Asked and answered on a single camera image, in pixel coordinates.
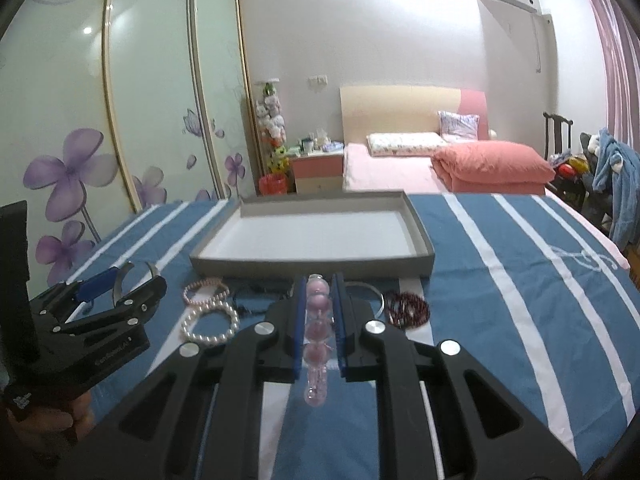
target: chair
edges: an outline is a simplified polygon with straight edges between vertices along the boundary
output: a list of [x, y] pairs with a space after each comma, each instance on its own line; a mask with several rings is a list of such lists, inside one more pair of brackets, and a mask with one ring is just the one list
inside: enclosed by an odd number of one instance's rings
[[[549, 121], [554, 122], [554, 153], [564, 152], [562, 143], [562, 124], [566, 123], [569, 126], [568, 135], [568, 149], [571, 150], [571, 127], [574, 125], [573, 121], [565, 119], [557, 114], [548, 114], [543, 112], [542, 115], [545, 118], [545, 160], [549, 159]], [[581, 180], [573, 181], [567, 178], [563, 178], [556, 172], [554, 179], [546, 185], [546, 188], [551, 191], [558, 198], [571, 205], [575, 210], [580, 212], [584, 205], [584, 198], [586, 196], [586, 189]]]
[[574, 125], [574, 122], [556, 114], [548, 114], [546, 112], [543, 112], [542, 115], [545, 118], [545, 160], [549, 160], [549, 120], [553, 119], [554, 122], [555, 154], [564, 152], [564, 149], [562, 148], [562, 123], [567, 123], [569, 125], [568, 149], [571, 149], [571, 127]]

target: gray cardboard tray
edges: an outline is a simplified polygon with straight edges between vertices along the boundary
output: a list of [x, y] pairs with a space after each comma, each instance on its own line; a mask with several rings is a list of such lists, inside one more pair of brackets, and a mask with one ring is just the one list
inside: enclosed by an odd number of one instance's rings
[[226, 208], [190, 255], [203, 276], [428, 277], [435, 253], [402, 191], [258, 197]]

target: human hand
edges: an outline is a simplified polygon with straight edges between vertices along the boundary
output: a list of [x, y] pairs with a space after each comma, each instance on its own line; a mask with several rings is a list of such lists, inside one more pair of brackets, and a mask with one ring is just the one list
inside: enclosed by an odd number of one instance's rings
[[74, 428], [78, 440], [86, 436], [95, 425], [94, 414], [89, 407], [91, 393], [82, 394], [71, 403], [71, 413], [61, 412], [53, 408], [37, 406], [23, 421], [15, 420], [14, 414], [8, 411], [9, 422], [20, 441], [30, 449], [40, 453], [50, 453], [46, 435], [61, 433]]

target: pearl necklace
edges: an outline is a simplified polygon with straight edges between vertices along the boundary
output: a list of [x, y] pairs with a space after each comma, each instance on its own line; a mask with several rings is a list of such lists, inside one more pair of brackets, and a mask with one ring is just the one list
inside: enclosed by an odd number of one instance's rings
[[[215, 286], [216, 290], [221, 288], [222, 291], [213, 294], [210, 298], [206, 300], [194, 301], [188, 296], [188, 292], [192, 290], [198, 290], [203, 286]], [[182, 292], [182, 298], [184, 303], [190, 307], [190, 312], [187, 314], [187, 317], [182, 321], [182, 325], [180, 326], [180, 331], [182, 332], [182, 336], [187, 341], [192, 341], [194, 343], [199, 343], [201, 345], [206, 346], [217, 346], [225, 344], [229, 341], [240, 328], [240, 319], [238, 317], [238, 313], [236, 310], [229, 305], [225, 300], [229, 295], [229, 288], [220, 278], [206, 278], [204, 280], [199, 280], [198, 282], [193, 282], [187, 285]], [[194, 334], [191, 331], [193, 325], [206, 314], [210, 314], [211, 312], [220, 311], [224, 312], [231, 321], [231, 326], [226, 332], [223, 332], [217, 336], [205, 336], [200, 334]]]

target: pink drawer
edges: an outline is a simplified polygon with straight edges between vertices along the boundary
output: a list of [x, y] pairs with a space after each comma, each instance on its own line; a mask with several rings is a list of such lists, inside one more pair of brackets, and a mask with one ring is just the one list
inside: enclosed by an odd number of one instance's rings
[[289, 163], [296, 178], [342, 176], [342, 154], [292, 158]]

